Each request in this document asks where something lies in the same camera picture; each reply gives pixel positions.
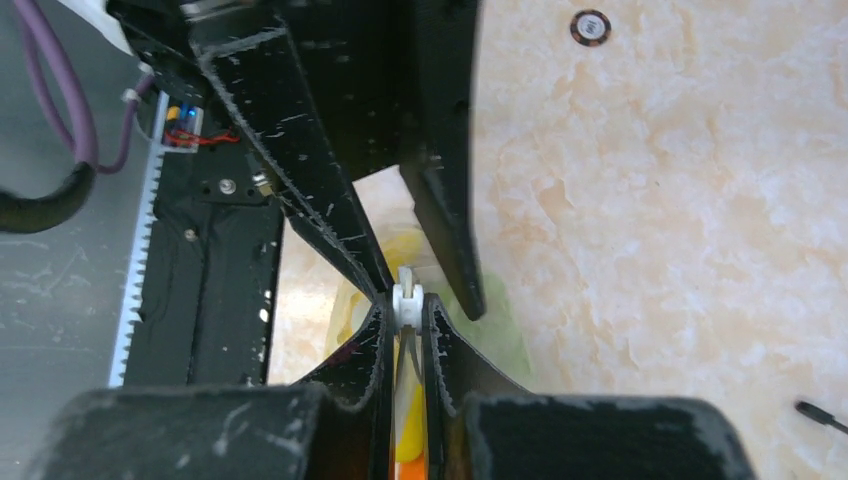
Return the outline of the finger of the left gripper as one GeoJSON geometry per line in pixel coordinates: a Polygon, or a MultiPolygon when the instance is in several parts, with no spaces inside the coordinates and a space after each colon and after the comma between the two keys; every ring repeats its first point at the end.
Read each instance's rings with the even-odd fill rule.
{"type": "Polygon", "coordinates": [[[486,312],[472,219],[471,113],[478,2],[408,1],[413,158],[400,171],[463,312],[486,312]]]}

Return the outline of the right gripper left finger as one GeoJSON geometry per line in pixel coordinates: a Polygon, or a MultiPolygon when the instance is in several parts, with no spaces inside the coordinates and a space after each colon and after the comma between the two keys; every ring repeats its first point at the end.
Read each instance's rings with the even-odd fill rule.
{"type": "Polygon", "coordinates": [[[291,385],[101,389],[72,399],[30,479],[386,479],[389,301],[291,385]]]}

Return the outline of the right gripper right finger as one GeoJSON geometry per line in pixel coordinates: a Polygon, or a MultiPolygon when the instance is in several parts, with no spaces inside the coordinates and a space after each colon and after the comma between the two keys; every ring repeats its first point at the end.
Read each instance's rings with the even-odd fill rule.
{"type": "Polygon", "coordinates": [[[737,431],[681,397],[544,395],[521,387],[429,294],[422,314],[433,479],[751,479],[737,431]]]}

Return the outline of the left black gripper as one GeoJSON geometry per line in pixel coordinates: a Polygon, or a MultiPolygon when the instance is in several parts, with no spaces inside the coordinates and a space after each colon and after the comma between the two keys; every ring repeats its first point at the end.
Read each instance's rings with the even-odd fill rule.
{"type": "Polygon", "coordinates": [[[351,179],[424,153],[411,1],[110,1],[163,91],[236,131],[293,229],[374,299],[393,278],[351,179]]]}

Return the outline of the orange fruit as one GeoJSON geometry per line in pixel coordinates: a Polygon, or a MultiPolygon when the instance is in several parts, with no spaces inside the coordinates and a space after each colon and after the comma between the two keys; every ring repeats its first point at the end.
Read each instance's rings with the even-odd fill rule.
{"type": "Polygon", "coordinates": [[[428,467],[426,458],[421,455],[409,462],[397,462],[395,464],[396,480],[427,480],[428,467]]]}

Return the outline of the clear dotted zip bag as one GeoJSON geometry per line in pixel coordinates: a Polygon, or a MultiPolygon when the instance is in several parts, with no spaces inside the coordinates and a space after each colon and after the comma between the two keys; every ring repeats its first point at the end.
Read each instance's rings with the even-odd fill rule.
{"type": "Polygon", "coordinates": [[[421,231],[399,230],[382,250],[392,285],[363,300],[363,315],[337,300],[331,322],[350,333],[299,381],[304,449],[275,466],[291,479],[391,479],[414,460],[434,479],[557,477],[557,408],[524,387],[529,357],[505,286],[484,277],[494,308],[457,321],[421,231]]]}

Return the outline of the yellow mango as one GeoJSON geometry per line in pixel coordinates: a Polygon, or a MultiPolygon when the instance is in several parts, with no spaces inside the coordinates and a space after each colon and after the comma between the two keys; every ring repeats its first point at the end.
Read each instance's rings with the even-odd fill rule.
{"type": "MultiPolygon", "coordinates": [[[[409,462],[425,450],[425,396],[421,367],[424,285],[416,268],[425,259],[424,236],[411,225],[389,226],[380,241],[395,278],[391,306],[395,314],[393,437],[395,461],[409,462]]],[[[325,353],[331,354],[362,326],[371,302],[349,281],[337,291],[325,353]]]]}

